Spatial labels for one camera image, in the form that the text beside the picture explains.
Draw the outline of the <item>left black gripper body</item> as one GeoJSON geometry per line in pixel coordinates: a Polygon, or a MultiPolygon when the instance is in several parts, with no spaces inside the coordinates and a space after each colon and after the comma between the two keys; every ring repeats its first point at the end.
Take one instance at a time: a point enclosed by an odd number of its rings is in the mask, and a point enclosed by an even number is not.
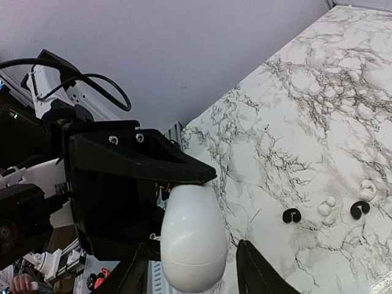
{"type": "Polygon", "coordinates": [[[83,132],[141,129],[136,121],[75,122],[62,128],[62,152],[70,204],[82,248],[99,260],[124,260],[140,243],[157,242],[164,211],[157,205],[163,181],[80,170],[69,139],[83,132]]]}

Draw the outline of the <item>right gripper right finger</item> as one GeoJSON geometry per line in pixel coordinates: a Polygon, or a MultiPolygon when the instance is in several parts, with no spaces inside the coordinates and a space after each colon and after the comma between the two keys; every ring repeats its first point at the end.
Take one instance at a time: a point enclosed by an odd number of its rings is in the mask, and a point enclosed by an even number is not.
{"type": "Polygon", "coordinates": [[[238,243],[236,270],[240,294],[300,294],[248,240],[238,243]]]}

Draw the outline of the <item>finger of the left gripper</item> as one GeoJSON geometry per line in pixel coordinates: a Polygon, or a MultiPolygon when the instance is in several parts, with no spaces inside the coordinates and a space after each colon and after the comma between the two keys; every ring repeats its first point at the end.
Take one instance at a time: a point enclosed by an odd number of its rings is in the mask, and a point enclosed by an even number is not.
{"type": "Polygon", "coordinates": [[[159,131],[83,132],[69,139],[73,165],[89,172],[178,184],[205,184],[216,170],[194,159],[159,131]]]}

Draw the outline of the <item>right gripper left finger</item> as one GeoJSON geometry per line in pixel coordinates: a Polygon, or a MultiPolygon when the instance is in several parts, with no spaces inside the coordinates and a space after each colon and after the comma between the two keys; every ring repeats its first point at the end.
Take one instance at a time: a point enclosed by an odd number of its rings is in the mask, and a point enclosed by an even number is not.
{"type": "Polygon", "coordinates": [[[149,261],[160,261],[160,242],[140,243],[104,282],[104,293],[147,293],[149,261]]]}

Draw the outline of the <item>white earbud charging case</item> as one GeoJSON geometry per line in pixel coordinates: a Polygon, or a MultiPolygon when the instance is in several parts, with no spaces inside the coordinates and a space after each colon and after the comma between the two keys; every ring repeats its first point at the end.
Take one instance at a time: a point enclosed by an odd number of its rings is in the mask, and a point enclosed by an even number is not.
{"type": "Polygon", "coordinates": [[[160,258],[168,283],[183,293],[213,288],[224,275],[228,239],[224,217],[209,186],[172,189],[160,233],[160,258]]]}

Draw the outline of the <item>white earbud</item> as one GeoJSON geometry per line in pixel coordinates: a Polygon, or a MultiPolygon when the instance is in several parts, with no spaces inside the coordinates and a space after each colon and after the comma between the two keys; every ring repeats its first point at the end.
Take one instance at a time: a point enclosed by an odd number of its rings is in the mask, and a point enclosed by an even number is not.
{"type": "Polygon", "coordinates": [[[323,217],[329,216],[331,214],[331,210],[336,206],[336,202],[336,199],[332,196],[322,200],[317,207],[318,213],[323,217]]]}
{"type": "Polygon", "coordinates": [[[377,188],[374,183],[368,179],[365,179],[360,184],[360,199],[362,201],[372,201],[377,193],[377,188]]]}

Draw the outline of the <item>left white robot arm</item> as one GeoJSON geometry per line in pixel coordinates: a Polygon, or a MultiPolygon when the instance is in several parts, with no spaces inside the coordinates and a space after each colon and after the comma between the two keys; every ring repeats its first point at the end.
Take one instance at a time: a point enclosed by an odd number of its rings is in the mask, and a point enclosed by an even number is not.
{"type": "Polygon", "coordinates": [[[204,265],[226,252],[224,224],[208,182],[213,167],[184,154],[155,129],[119,120],[81,84],[96,74],[43,50],[24,84],[37,117],[50,125],[50,156],[85,251],[121,260],[144,244],[150,260],[204,265]]]}

